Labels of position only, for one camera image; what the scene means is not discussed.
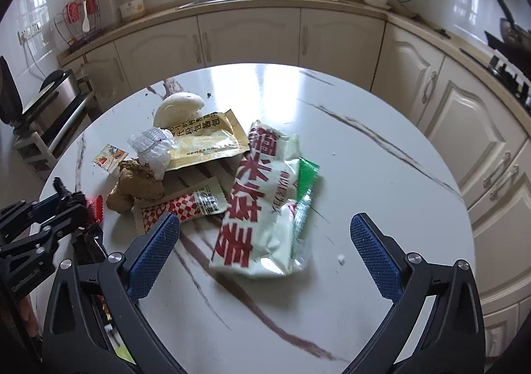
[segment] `red wrapper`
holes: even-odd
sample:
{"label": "red wrapper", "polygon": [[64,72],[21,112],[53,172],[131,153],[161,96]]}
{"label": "red wrapper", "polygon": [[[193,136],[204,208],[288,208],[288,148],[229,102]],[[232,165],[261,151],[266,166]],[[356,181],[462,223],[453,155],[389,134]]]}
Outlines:
{"label": "red wrapper", "polygon": [[87,209],[97,225],[101,225],[103,221],[103,196],[99,195],[95,199],[87,199]]}
{"label": "red wrapper", "polygon": [[184,223],[225,212],[228,206],[218,179],[209,178],[155,203],[137,201],[134,206],[136,229],[140,234],[147,233],[164,212],[174,213]]}

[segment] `frying pan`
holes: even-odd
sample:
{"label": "frying pan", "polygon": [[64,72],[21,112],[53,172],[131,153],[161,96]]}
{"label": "frying pan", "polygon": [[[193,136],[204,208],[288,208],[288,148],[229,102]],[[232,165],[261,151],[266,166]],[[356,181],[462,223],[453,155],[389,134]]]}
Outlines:
{"label": "frying pan", "polygon": [[526,31],[524,28],[516,25],[511,10],[509,10],[504,0],[496,1],[500,4],[501,10],[503,10],[503,14],[505,15],[505,18],[500,19],[502,39],[514,50],[521,49],[521,51],[526,52],[531,57],[531,31]]}

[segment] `kitchen cabinet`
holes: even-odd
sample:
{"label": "kitchen cabinet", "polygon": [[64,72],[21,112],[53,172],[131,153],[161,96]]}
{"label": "kitchen cabinet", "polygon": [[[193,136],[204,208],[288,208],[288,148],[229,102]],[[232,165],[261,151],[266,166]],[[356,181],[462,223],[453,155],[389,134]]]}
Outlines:
{"label": "kitchen cabinet", "polygon": [[297,65],[300,9],[243,9],[197,16],[207,67]]}
{"label": "kitchen cabinet", "polygon": [[88,62],[83,69],[89,76],[102,111],[110,109],[131,95],[131,88],[114,42],[88,52],[86,58]]}
{"label": "kitchen cabinet", "polygon": [[369,90],[384,27],[381,19],[301,9],[299,65]]}
{"label": "kitchen cabinet", "polygon": [[137,31],[115,43],[133,92],[205,67],[195,16]]}
{"label": "kitchen cabinet", "polygon": [[494,186],[526,139],[503,103],[449,57],[417,126],[448,166],[467,208]]}
{"label": "kitchen cabinet", "polygon": [[439,49],[388,23],[371,92],[416,125],[432,97],[443,60]]}
{"label": "kitchen cabinet", "polygon": [[66,64],[65,66],[62,67],[62,69],[64,71],[68,70],[68,69],[71,69],[76,78],[77,79],[81,79],[83,76],[84,76],[84,72],[83,72],[83,66],[84,66],[84,60],[83,60],[83,57],[79,57],[79,58],[76,58],[75,60],[69,62],[68,64]]}
{"label": "kitchen cabinet", "polygon": [[483,317],[485,355],[500,356],[518,332],[518,305]]}
{"label": "kitchen cabinet", "polygon": [[497,183],[468,212],[484,314],[531,296],[530,179],[528,140]]}

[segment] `round table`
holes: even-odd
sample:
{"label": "round table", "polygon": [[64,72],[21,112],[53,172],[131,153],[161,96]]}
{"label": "round table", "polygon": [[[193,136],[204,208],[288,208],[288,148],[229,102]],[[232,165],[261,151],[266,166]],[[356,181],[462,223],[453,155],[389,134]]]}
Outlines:
{"label": "round table", "polygon": [[[300,135],[302,155],[321,166],[306,222],[313,259],[289,277],[220,283],[208,269],[218,225],[182,226],[150,294],[139,306],[169,352],[190,373],[340,373],[385,317],[383,299],[350,240],[353,215],[366,212],[403,251],[428,262],[475,267],[472,229],[457,184],[429,141],[406,118],[348,82],[303,68],[234,64],[184,73],[123,100],[65,152],[41,199],[59,176],[70,190],[105,196],[116,183],[92,159],[109,143],[134,152],[127,138],[152,125],[161,100],[178,91],[203,97],[201,114],[232,109],[244,130],[260,119]],[[168,172],[166,192],[216,175],[227,193],[239,157]],[[104,210],[104,244],[125,251],[137,232],[132,213]],[[64,238],[54,264],[72,257]],[[344,255],[341,265],[338,256]],[[33,294],[43,324],[53,276]],[[400,359],[411,355],[426,323],[425,304]]]}

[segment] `small sauce packet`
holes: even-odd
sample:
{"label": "small sauce packet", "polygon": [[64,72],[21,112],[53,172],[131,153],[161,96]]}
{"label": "small sauce packet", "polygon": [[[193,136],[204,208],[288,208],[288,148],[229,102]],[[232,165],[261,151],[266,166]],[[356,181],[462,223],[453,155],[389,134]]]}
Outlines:
{"label": "small sauce packet", "polygon": [[171,151],[167,172],[249,151],[245,131],[231,110],[199,116],[168,130],[179,148]]}
{"label": "small sauce packet", "polygon": [[213,176],[156,202],[137,200],[134,204],[135,225],[138,233],[144,235],[164,212],[174,213],[184,223],[225,212],[228,206],[219,181]]}
{"label": "small sauce packet", "polygon": [[112,173],[127,155],[127,152],[107,143],[92,162],[107,172]]}

